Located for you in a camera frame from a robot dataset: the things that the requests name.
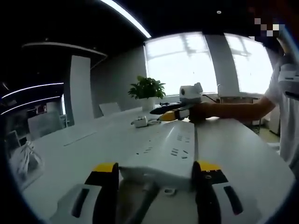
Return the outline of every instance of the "ceiling light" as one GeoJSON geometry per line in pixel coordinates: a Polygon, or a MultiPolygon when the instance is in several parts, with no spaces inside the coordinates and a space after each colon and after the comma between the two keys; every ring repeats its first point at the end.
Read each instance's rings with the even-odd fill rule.
{"type": "Polygon", "coordinates": [[[54,99],[54,98],[58,98],[58,97],[50,97],[50,98],[46,98],[46,99],[39,99],[39,100],[36,100],[36,101],[32,101],[32,102],[29,102],[29,103],[25,103],[25,104],[22,104],[22,105],[18,105],[18,106],[14,107],[14,108],[11,108],[11,109],[7,110],[7,111],[4,111],[4,112],[3,112],[2,114],[0,114],[0,115],[3,115],[3,114],[5,114],[5,113],[7,113],[7,112],[9,112],[9,111],[11,111],[11,110],[13,110],[13,109],[15,109],[15,108],[20,107],[20,106],[24,106],[24,105],[27,105],[27,104],[31,104],[31,103],[35,103],[35,102],[43,101],[43,100],[47,100],[47,99],[54,99]]]}
{"type": "Polygon", "coordinates": [[[147,38],[151,38],[151,35],[145,30],[145,28],[136,20],[133,16],[131,16],[125,9],[123,9],[120,5],[115,3],[112,0],[100,0],[105,4],[109,5],[111,8],[115,9],[117,12],[122,14],[127,20],[129,20],[140,32],[143,33],[147,38]]]}
{"type": "Polygon", "coordinates": [[[32,88],[36,88],[36,87],[47,86],[47,85],[63,85],[63,84],[64,84],[64,83],[50,83],[50,84],[44,84],[44,85],[31,86],[31,87],[27,87],[27,88],[25,88],[25,89],[21,89],[21,90],[17,90],[17,91],[11,92],[11,93],[9,93],[9,94],[3,96],[2,99],[5,98],[5,97],[8,97],[9,95],[12,95],[12,94],[14,94],[14,93],[16,93],[16,92],[20,92],[20,91],[23,91],[23,90],[28,90],[28,89],[32,89],[32,88]]]}

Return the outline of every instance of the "person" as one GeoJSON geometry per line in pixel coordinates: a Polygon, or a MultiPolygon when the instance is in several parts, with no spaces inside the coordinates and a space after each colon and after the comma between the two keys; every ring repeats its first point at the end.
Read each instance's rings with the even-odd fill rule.
{"type": "Polygon", "coordinates": [[[278,86],[278,76],[284,64],[293,64],[288,48],[278,38],[285,55],[278,60],[269,88],[254,104],[214,104],[203,102],[190,110],[189,119],[197,121],[209,117],[234,118],[239,121],[259,120],[276,106],[280,108],[280,156],[299,179],[299,101],[286,97],[278,86]]]}

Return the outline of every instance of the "hand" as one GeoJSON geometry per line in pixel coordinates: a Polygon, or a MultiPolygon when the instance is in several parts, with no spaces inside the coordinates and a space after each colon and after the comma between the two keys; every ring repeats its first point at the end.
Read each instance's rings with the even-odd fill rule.
{"type": "Polygon", "coordinates": [[[209,115],[211,103],[208,102],[203,102],[200,104],[196,104],[192,108],[189,109],[190,115],[189,115],[189,120],[194,123],[194,122],[199,122],[202,120],[205,120],[206,118],[211,117],[209,115]]]}

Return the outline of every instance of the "white table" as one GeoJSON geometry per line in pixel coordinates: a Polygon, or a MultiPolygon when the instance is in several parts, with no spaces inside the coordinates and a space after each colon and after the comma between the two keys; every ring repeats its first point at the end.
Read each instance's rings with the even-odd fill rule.
{"type": "MultiPolygon", "coordinates": [[[[45,172],[23,192],[33,211],[48,219],[55,213],[58,200],[75,184],[84,183],[96,165],[111,161],[121,164],[129,158],[153,129],[159,128],[134,128],[130,122],[142,114],[136,108],[36,140],[36,150],[45,160],[45,172]]],[[[235,120],[209,119],[196,128],[199,159],[219,164],[233,186],[256,197],[264,217],[271,215],[294,183],[287,164],[235,120]]]]}

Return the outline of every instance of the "white shirt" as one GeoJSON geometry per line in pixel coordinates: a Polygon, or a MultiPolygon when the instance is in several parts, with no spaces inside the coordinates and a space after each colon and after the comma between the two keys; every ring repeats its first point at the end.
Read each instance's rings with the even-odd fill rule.
{"type": "Polygon", "coordinates": [[[276,64],[265,96],[280,110],[280,156],[299,178],[299,101],[286,97],[278,86],[278,76],[291,58],[284,56],[276,64]]]}

